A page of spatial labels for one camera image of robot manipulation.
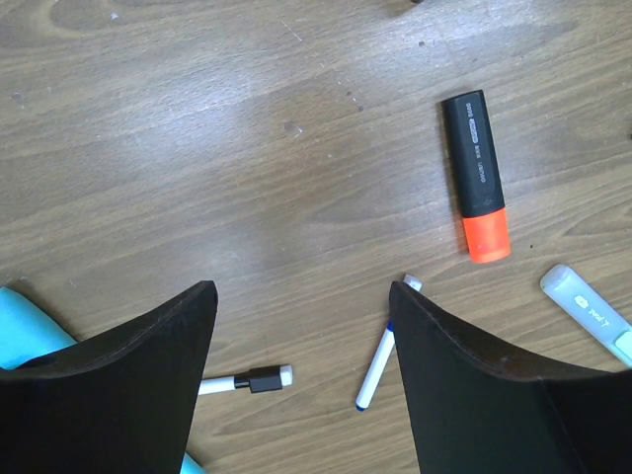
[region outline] white marker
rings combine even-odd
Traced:
[[[421,291],[422,289],[422,283],[416,276],[405,275],[402,281],[408,284],[415,291]],[[375,356],[373,357],[373,362],[368,368],[362,388],[359,389],[359,393],[355,399],[355,407],[359,412],[363,412],[370,405],[373,395],[375,394],[375,390],[377,389],[379,379],[382,378],[382,373],[384,373],[384,369],[386,368],[386,362],[388,361],[391,352],[393,352],[393,347],[395,347],[393,323],[389,321],[388,326],[386,326],[384,334],[382,335],[382,339],[379,342]]]
[[[208,378],[201,382],[197,395],[228,392],[238,388],[250,388],[252,393],[271,392],[291,385],[294,381],[291,365],[253,368],[241,375]]]
[[[595,339],[632,367],[632,326],[581,276],[566,265],[556,265],[540,286]]]

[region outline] light blue cloth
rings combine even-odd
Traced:
[[[27,298],[0,288],[0,367],[15,368],[73,344],[76,341]],[[180,474],[206,473],[185,453]]]

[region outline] light blue highlighter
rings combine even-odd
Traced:
[[[627,366],[632,367],[632,326],[566,265],[540,281],[542,290]]]

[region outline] black plastic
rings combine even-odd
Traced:
[[[217,309],[203,281],[68,349],[0,370],[0,473],[178,474]]]
[[[236,376],[235,387],[237,387],[237,384],[243,386],[244,381],[248,382],[252,393],[272,392],[283,388],[278,365],[253,368],[243,375]]]
[[[463,217],[505,207],[501,176],[483,91],[443,102],[449,156]]]
[[[390,316],[424,474],[629,474],[632,371],[536,355],[399,282]]]

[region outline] wooden table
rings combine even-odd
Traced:
[[[0,0],[0,283],[85,339],[201,279],[213,474],[419,472],[396,357],[354,400],[412,272],[524,348],[621,365],[547,300],[573,266],[632,315],[626,0]],[[437,104],[486,91],[513,254],[464,252]]]

